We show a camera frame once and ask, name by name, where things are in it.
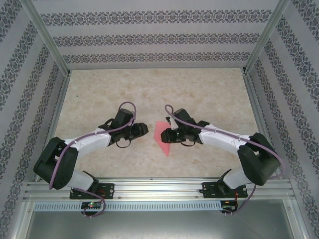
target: black mounting plate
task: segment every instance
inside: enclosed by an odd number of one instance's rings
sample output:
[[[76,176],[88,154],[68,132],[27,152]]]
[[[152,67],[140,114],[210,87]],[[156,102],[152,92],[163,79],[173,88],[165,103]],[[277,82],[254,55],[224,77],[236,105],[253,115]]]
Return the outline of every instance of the black mounting plate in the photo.
[[[113,183],[99,183],[98,191],[95,193],[104,199],[113,199],[114,195],[114,184]],[[87,193],[82,193],[71,189],[70,199],[98,199]]]
[[[238,198],[247,198],[246,185],[239,186],[236,189],[229,189],[224,195],[218,189],[218,182],[205,182],[202,183],[203,189],[199,192],[204,195],[204,198],[235,198],[235,192],[238,193]]]

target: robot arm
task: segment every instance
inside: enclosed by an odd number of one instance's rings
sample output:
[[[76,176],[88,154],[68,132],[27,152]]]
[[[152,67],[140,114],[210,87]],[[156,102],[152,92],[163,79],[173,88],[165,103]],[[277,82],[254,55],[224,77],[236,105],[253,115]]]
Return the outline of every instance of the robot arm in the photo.
[[[133,113],[126,109],[119,109],[114,119],[109,119],[93,132],[83,137],[62,140],[58,137],[52,138],[40,155],[34,166],[34,172],[46,182],[50,183],[57,159],[64,148],[74,142],[64,153],[58,167],[53,188],[61,189],[65,186],[79,188],[84,191],[95,193],[98,188],[98,180],[87,172],[74,170],[78,158],[98,148],[117,144],[121,138],[129,140],[147,134],[148,128],[144,123],[132,123],[121,130],[106,132],[111,129],[120,128],[132,120]]]
[[[161,134],[162,142],[178,143],[188,139],[194,143],[214,145],[238,155],[241,167],[228,170],[219,180],[218,188],[224,193],[228,189],[236,189],[247,183],[255,183],[262,186],[280,166],[280,162],[269,152],[240,140],[251,140],[274,151],[266,138],[260,133],[255,133],[253,136],[238,135],[219,129],[205,121],[196,123],[184,109],[174,112],[173,115],[187,123],[212,130],[197,129],[167,117],[167,121],[170,123],[173,121],[173,123],[171,123],[172,128],[166,129]],[[221,131],[238,136],[239,139],[219,133]]]

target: damask wallpaper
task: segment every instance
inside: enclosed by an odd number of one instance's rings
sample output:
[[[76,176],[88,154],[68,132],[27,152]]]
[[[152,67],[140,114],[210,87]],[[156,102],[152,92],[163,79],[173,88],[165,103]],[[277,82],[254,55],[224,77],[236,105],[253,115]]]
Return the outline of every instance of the damask wallpaper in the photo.
[[[250,76],[311,238],[319,238],[319,2],[289,3]]]
[[[0,0],[0,239],[10,235],[64,76],[18,0]]]
[[[278,0],[35,0],[70,69],[243,67]]]

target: beige floor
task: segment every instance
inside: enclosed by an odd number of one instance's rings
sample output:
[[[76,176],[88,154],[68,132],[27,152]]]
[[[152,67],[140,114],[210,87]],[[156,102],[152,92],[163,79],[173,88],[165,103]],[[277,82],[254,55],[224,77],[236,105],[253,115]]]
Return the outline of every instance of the beige floor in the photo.
[[[240,165],[237,156],[200,144],[172,144],[166,157],[153,139],[155,122],[167,116],[165,104],[231,132],[257,131],[240,69],[74,70],[56,136],[93,131],[113,118],[123,101],[136,104],[136,122],[146,123],[150,132],[126,149],[112,145],[85,155],[77,169],[96,177],[218,177]]]

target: red object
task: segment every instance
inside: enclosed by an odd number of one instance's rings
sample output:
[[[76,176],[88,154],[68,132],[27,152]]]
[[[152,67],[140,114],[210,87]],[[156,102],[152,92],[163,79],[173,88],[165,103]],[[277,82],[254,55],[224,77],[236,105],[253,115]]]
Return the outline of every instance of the red object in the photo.
[[[160,134],[167,128],[170,128],[170,124],[167,122],[157,121],[155,125],[154,139],[163,150],[164,154],[168,157],[170,143],[163,143],[160,138]]]

